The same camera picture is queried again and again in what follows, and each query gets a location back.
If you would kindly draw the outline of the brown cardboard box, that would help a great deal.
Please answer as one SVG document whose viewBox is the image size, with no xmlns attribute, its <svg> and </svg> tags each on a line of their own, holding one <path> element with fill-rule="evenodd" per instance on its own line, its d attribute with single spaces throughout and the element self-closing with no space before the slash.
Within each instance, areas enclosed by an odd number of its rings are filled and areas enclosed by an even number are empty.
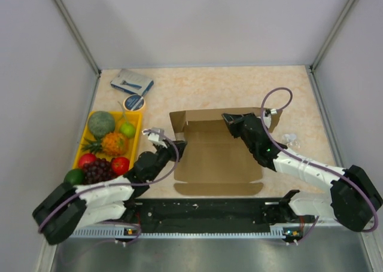
<svg viewBox="0 0 383 272">
<path fill-rule="evenodd" d="M 263 183 L 262 167 L 239 138 L 234 138 L 223 113 L 260 116 L 250 108 L 201 109 L 170 112 L 176 140 L 187 142 L 174 171 L 176 192 L 188 197 L 252 197 Z"/>
</svg>

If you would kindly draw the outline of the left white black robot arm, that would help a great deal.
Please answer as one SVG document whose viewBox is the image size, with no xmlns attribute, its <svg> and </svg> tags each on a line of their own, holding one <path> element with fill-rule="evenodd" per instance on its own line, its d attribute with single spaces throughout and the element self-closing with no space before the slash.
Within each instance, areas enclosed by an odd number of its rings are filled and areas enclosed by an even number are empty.
<svg viewBox="0 0 383 272">
<path fill-rule="evenodd" d="M 112 219 L 129 222 L 135 217 L 135 199 L 161 181 L 160 172 L 171 161 L 177 165 L 187 141 L 165 141 L 156 151 L 145 151 L 125 174 L 93 185 L 57 186 L 32 212 L 38 233 L 50 245 L 58 245 L 72 233 L 89 225 Z"/>
</svg>

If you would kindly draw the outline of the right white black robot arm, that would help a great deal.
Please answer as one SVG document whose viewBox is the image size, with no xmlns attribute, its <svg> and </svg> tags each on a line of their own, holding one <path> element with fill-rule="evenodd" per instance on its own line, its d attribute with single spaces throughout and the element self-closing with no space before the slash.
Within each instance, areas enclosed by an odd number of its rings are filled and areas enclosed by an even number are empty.
<svg viewBox="0 0 383 272">
<path fill-rule="evenodd" d="M 347 229 L 362 232 L 373 220 L 377 228 L 377 211 L 382 197 L 366 172 L 352 165 L 345 169 L 305 158 L 287 146 L 270 139 L 262 119 L 250 114 L 222 114 L 234 138 L 241 138 L 250 154 L 262 167 L 294 176 L 320 189 L 320 193 L 290 191 L 281 201 L 279 214 L 291 222 L 299 216 L 333 218 Z"/>
</svg>

